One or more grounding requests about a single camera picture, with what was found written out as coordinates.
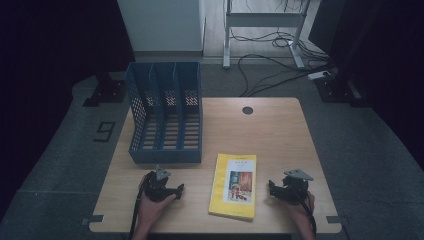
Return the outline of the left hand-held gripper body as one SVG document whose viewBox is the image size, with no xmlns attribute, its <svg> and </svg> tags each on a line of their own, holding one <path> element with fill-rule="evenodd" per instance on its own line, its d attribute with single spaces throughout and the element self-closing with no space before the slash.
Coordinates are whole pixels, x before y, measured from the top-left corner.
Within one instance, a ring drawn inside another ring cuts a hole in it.
<svg viewBox="0 0 424 240">
<path fill-rule="evenodd" d="M 177 194 L 176 189 L 166 187 L 170 175 L 169 171 L 157 165 L 155 171 L 144 176 L 142 192 L 153 202 L 161 202 L 168 196 Z"/>
</svg>

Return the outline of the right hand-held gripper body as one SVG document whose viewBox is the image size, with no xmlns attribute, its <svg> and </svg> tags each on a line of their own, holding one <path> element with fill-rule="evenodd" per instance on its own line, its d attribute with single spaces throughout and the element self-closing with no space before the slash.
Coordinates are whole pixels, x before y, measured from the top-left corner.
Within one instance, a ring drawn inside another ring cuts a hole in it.
<svg viewBox="0 0 424 240">
<path fill-rule="evenodd" d="M 309 182 L 314 178 L 301 169 L 284 172 L 282 199 L 299 204 L 308 197 Z"/>
</svg>

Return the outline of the blue plastic file rack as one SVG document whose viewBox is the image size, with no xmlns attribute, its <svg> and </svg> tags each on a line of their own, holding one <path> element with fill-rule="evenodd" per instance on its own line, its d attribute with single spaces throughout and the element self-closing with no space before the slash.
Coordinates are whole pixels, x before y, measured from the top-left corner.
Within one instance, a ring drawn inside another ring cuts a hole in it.
<svg viewBox="0 0 424 240">
<path fill-rule="evenodd" d="M 198 62 L 131 63 L 125 81 L 137 164 L 199 163 L 203 109 Z"/>
</svg>

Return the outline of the yellow paperback book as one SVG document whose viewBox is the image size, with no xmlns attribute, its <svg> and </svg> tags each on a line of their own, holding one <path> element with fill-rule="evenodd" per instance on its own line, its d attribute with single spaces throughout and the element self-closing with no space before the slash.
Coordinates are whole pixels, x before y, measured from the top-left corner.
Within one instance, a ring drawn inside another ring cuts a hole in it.
<svg viewBox="0 0 424 240">
<path fill-rule="evenodd" d="M 255 217 L 255 155 L 217 156 L 208 212 L 243 221 Z"/>
</svg>

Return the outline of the person's left hand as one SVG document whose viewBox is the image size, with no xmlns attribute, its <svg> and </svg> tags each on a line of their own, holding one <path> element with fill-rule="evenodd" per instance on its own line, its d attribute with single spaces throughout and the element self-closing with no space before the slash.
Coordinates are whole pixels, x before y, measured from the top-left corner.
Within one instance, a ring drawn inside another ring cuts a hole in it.
<svg viewBox="0 0 424 240">
<path fill-rule="evenodd" d="M 159 220 L 165 208 L 176 199 L 172 194 L 161 202 L 150 200 L 145 194 L 142 194 L 141 204 L 138 211 L 137 231 L 147 233 Z"/>
</svg>

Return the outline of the person's right hand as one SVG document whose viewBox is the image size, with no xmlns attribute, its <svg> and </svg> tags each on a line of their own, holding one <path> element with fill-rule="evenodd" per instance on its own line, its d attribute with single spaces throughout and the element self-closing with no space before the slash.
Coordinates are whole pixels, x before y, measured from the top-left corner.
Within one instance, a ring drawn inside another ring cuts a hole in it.
<svg viewBox="0 0 424 240">
<path fill-rule="evenodd" d="M 311 212 L 313 212 L 315 208 L 315 196 L 312 193 L 308 193 L 308 197 L 305 199 L 304 204 Z M 293 205 L 290 203 L 285 203 L 284 206 L 287 208 L 289 215 L 293 222 L 296 224 L 298 230 L 312 229 L 312 223 L 309 220 L 308 213 L 301 204 Z"/>
</svg>

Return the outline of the black stand base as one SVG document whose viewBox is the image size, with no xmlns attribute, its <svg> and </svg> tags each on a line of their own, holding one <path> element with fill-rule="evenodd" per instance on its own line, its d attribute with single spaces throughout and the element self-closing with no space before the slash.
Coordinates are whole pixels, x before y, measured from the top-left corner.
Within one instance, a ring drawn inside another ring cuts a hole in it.
<svg viewBox="0 0 424 240">
<path fill-rule="evenodd" d="M 325 103 L 349 103 L 360 105 L 363 97 L 351 80 L 323 77 L 315 81 L 320 98 Z"/>
<path fill-rule="evenodd" d="M 124 80 L 113 80 L 108 72 L 95 74 L 98 85 L 93 94 L 85 100 L 84 107 L 98 107 L 101 103 L 121 103 L 126 95 Z"/>
</svg>

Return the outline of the white power strip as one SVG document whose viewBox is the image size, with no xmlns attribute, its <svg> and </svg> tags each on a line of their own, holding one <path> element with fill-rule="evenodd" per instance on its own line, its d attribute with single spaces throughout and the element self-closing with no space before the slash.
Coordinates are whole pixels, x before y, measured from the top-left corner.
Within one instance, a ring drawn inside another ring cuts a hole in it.
<svg viewBox="0 0 424 240">
<path fill-rule="evenodd" d="M 309 80 L 312 81 L 312 80 L 316 80 L 316 79 L 320 79 L 324 77 L 329 77 L 330 75 L 331 73 L 328 71 L 319 71 L 319 72 L 308 74 L 307 77 Z"/>
</svg>

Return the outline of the white cabinet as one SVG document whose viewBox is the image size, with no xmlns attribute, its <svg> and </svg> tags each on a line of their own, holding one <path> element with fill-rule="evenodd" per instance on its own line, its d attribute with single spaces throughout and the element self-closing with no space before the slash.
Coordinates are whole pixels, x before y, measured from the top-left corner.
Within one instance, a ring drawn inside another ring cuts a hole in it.
<svg viewBox="0 0 424 240">
<path fill-rule="evenodd" d="M 117 0 L 136 58 L 201 57 L 204 0 Z"/>
</svg>

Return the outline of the white metal desk frame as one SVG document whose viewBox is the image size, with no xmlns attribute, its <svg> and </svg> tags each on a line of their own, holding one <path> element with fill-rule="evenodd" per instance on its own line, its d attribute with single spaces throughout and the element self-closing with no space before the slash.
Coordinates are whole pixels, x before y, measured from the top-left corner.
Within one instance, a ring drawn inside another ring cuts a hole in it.
<svg viewBox="0 0 424 240">
<path fill-rule="evenodd" d="M 233 13 L 232 0 L 225 0 L 224 5 L 224 29 L 225 37 L 223 44 L 223 68 L 229 69 L 230 62 L 230 33 L 233 27 L 282 27 L 295 28 L 293 40 L 288 43 L 290 53 L 298 69 L 304 69 L 305 65 L 301 58 L 299 47 L 300 35 L 307 17 L 311 0 L 305 0 L 297 12 L 283 13 Z"/>
</svg>

